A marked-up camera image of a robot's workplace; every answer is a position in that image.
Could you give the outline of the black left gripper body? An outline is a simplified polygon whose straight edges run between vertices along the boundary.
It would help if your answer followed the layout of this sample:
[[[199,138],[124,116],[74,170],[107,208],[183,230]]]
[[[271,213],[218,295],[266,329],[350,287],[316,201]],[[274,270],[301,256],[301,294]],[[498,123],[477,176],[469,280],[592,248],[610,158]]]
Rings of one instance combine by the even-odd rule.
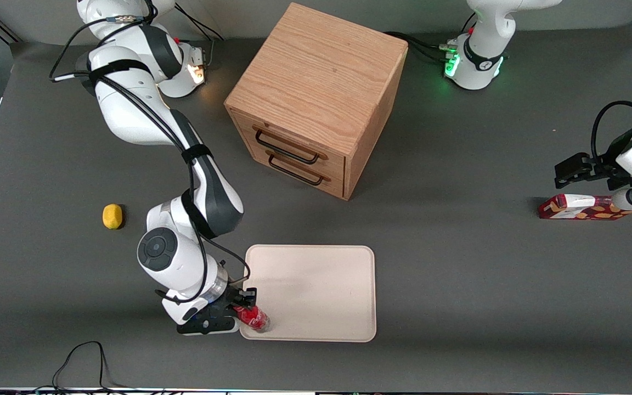
[[[590,182],[595,180],[607,179],[607,187],[609,191],[619,190],[620,188],[632,188],[632,176],[620,166],[617,162],[618,155],[624,152],[632,140],[632,128],[622,133],[619,137],[612,140],[606,152],[599,155],[597,150],[597,134],[599,128],[592,128],[590,135],[590,153],[594,161]]]

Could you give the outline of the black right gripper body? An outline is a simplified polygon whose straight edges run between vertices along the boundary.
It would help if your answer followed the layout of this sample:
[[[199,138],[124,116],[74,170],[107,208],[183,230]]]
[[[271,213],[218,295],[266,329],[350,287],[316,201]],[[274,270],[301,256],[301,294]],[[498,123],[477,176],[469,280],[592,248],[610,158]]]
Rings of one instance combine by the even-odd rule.
[[[238,331],[228,330],[225,319],[225,309],[233,307],[226,298],[209,303],[195,315],[195,329],[197,331]]]

